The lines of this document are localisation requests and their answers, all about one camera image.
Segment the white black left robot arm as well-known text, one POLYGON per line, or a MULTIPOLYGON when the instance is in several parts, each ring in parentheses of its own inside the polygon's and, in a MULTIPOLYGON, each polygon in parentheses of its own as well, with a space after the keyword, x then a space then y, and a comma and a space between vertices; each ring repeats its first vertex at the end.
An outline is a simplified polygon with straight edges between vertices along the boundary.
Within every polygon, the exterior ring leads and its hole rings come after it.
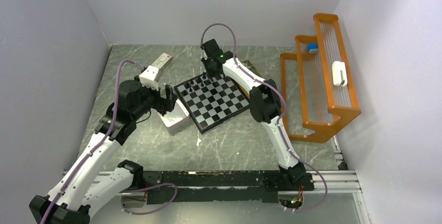
POLYGON ((105 163, 137 128, 137 121, 151 109, 161 115, 174 109, 177 95, 170 85, 165 97, 139 80, 118 85, 116 99, 95 128, 95 133, 61 181, 45 196, 36 195, 29 207, 37 223, 89 223, 118 193, 136 191, 146 185, 143 167, 133 161, 120 162, 98 184, 96 177, 105 163))

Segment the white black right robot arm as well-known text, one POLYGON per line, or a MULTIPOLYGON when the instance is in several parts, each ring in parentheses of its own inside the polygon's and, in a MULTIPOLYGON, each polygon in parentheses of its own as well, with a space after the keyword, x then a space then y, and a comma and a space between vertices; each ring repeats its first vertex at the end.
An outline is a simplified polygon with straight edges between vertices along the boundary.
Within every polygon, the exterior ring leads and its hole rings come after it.
POLYGON ((290 143, 282 120, 281 94, 272 79, 265 80, 242 64, 234 53, 223 50, 215 39, 202 43, 201 62, 209 77, 226 76, 243 89, 248 89, 250 114, 271 139, 279 162, 277 183, 288 190, 302 190, 305 165, 290 143))

